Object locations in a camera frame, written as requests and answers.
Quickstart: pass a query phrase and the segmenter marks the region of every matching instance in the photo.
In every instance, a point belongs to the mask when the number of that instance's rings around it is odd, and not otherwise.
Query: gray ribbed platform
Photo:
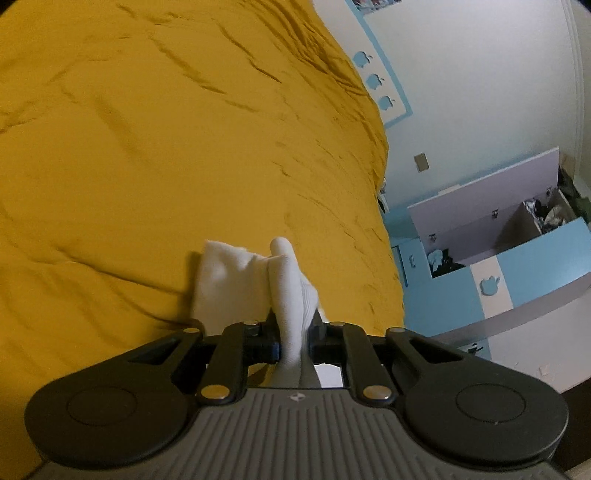
[[[110,471],[44,465],[33,480],[558,480],[543,464],[513,473],[449,465],[416,445],[396,415],[346,390],[251,389],[206,408],[187,434],[143,463]]]

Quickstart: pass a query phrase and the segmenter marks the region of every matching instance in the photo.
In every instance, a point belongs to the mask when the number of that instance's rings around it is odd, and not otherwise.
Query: apple shaped decal
[[[497,291],[499,291],[499,277],[488,277],[480,282],[480,290],[483,295],[492,297]]]
[[[394,104],[392,103],[392,100],[389,96],[383,96],[382,98],[380,98],[380,100],[378,100],[378,107],[380,110],[388,110],[388,108],[391,108],[393,106]]]
[[[370,59],[371,57],[366,55],[364,51],[359,51],[353,55],[353,63],[355,63],[360,69],[365,67]]]
[[[378,88],[379,86],[382,85],[382,82],[384,81],[384,79],[381,79],[380,77],[378,77],[375,73],[372,73],[367,80],[365,80],[365,84],[371,88],[372,90],[375,90],[376,88]]]

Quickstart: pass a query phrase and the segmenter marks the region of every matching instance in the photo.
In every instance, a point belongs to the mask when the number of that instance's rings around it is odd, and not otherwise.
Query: cabinet
[[[557,179],[555,148],[410,206],[418,238],[396,247],[406,327],[460,344],[582,295],[591,285],[591,233]],[[567,223],[543,234],[523,205],[533,198],[560,205]],[[427,255],[436,249],[465,268],[433,278]]]

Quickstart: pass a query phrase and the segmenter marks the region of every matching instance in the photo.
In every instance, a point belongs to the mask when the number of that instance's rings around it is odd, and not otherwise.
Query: bed
[[[307,0],[17,0],[0,17],[0,478],[42,385],[190,323],[207,239],[287,237],[329,320],[402,292],[378,109]]]

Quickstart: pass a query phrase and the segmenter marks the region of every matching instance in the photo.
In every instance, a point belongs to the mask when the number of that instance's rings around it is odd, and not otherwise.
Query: blue wall trim
[[[359,25],[361,25],[361,27],[365,31],[365,34],[368,36],[370,42],[374,45],[375,51],[378,53],[380,60],[382,60],[384,67],[386,67],[386,71],[388,72],[392,81],[394,82],[394,86],[396,87],[396,90],[398,90],[398,94],[400,95],[400,99],[402,100],[402,104],[406,108],[405,114],[399,116],[398,118],[395,118],[394,120],[390,120],[389,122],[386,122],[384,124],[384,128],[391,127],[392,125],[397,124],[400,120],[403,120],[406,117],[412,115],[413,109],[410,108],[410,104],[408,103],[408,99],[406,97],[406,94],[404,93],[404,89],[402,88],[402,85],[400,84],[398,77],[396,77],[396,74],[394,73],[394,70],[392,69],[392,65],[388,61],[386,54],[382,50],[382,47],[379,45],[378,39],[375,38],[374,32],[371,31],[371,28],[369,27],[369,25],[367,24],[367,22],[363,18],[363,15],[357,9],[357,7],[353,3],[353,1],[352,0],[345,0],[345,2],[347,3],[347,5],[349,5],[349,8],[351,9],[351,11],[355,15],[355,17],[357,17]]]

